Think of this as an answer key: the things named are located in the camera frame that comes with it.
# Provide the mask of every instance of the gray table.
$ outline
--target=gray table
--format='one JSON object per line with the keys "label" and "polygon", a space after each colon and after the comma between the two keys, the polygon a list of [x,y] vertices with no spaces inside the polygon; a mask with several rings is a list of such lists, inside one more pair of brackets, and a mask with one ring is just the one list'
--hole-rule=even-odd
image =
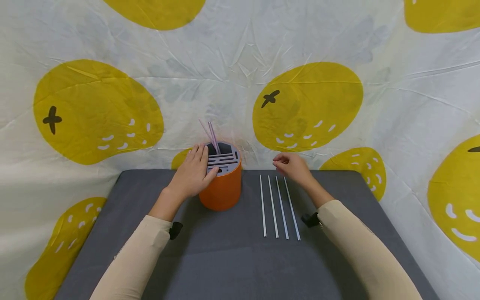
{"label": "gray table", "polygon": [[[89,299],[113,257],[173,174],[171,170],[121,174],[55,299]],[[263,177],[266,238],[259,174]],[[313,174],[385,243],[423,299],[438,299],[360,174]],[[272,184],[278,239],[267,175]],[[289,240],[285,239],[275,176],[280,182]],[[297,241],[283,178],[274,171],[243,171],[242,195],[230,210],[210,211],[196,198],[181,207],[176,220],[184,224],[182,232],[160,255],[143,299],[366,299],[357,276],[321,229],[307,228],[301,222],[302,214],[314,212],[306,194],[293,182],[288,181],[288,187],[301,241]]]}

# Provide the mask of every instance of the orange cylindrical container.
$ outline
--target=orange cylindrical container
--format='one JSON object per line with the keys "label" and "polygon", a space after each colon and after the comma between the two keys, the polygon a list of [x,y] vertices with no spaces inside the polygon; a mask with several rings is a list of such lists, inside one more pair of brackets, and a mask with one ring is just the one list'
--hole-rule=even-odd
{"label": "orange cylindrical container", "polygon": [[238,149],[229,143],[218,142],[220,153],[213,145],[208,146],[208,167],[210,171],[219,167],[217,176],[210,185],[200,192],[200,201],[211,210],[227,210],[237,204],[241,188],[241,156]]}

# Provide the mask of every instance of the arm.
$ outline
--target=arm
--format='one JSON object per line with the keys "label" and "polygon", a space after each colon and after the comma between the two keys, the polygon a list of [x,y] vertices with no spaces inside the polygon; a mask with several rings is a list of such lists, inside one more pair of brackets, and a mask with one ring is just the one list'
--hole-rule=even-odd
{"label": "arm", "polygon": [[300,156],[279,154],[274,158],[274,166],[310,196],[325,234],[352,265],[370,299],[421,300],[417,288],[393,254],[313,178]]}
{"label": "arm", "polygon": [[168,231],[180,205],[215,178],[218,168],[206,176],[208,147],[195,145],[100,279],[90,300],[139,300],[170,239]]}

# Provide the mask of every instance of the beige sleeve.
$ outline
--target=beige sleeve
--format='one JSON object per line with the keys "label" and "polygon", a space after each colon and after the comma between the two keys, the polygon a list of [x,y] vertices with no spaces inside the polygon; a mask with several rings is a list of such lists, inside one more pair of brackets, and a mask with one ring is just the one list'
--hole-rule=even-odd
{"label": "beige sleeve", "polygon": [[372,300],[421,300],[410,277],[385,245],[339,200],[318,210],[328,238],[350,262]]}
{"label": "beige sleeve", "polygon": [[113,259],[90,300],[138,300],[170,239],[171,222],[145,216]]}

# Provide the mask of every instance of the yellow fruit print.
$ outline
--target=yellow fruit print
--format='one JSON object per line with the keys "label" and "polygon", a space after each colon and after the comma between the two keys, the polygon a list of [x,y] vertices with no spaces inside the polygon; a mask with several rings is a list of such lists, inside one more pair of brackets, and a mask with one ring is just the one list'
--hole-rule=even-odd
{"label": "yellow fruit print", "polygon": [[405,22],[422,33],[447,33],[480,27],[478,0],[404,0]]}
{"label": "yellow fruit print", "polygon": [[70,207],[58,219],[50,240],[26,276],[28,300],[51,300],[82,248],[106,199],[88,198]]}
{"label": "yellow fruit print", "polygon": [[335,155],[327,160],[320,170],[352,170],[360,173],[380,201],[387,186],[387,174],[384,161],[377,151],[372,148],[353,148]]}
{"label": "yellow fruit print", "polygon": [[457,146],[428,186],[428,205],[438,227],[480,262],[480,135]]}
{"label": "yellow fruit print", "polygon": [[175,155],[175,157],[172,160],[172,165],[171,165],[172,170],[177,170],[180,167],[180,165],[183,164],[183,161],[187,157],[187,154],[190,150],[191,148],[185,149],[180,153],[178,153],[177,155]]}
{"label": "yellow fruit print", "polygon": [[50,70],[37,85],[33,112],[50,146],[82,165],[151,147],[164,129],[152,95],[127,74],[95,60]]}
{"label": "yellow fruit print", "polygon": [[157,30],[176,29],[190,23],[205,0],[104,0],[124,18]]}
{"label": "yellow fruit print", "polygon": [[363,86],[349,68],[315,62],[274,78],[253,107],[258,141],[274,151],[300,152],[325,145],[357,115]]}

